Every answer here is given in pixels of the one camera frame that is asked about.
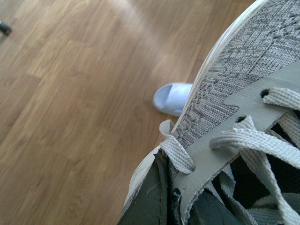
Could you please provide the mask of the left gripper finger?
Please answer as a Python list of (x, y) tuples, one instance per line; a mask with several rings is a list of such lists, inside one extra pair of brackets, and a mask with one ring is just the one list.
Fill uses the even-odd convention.
[(169, 158), (159, 150), (148, 174), (123, 215), (119, 225), (181, 225), (174, 204), (181, 197), (171, 196), (168, 178)]

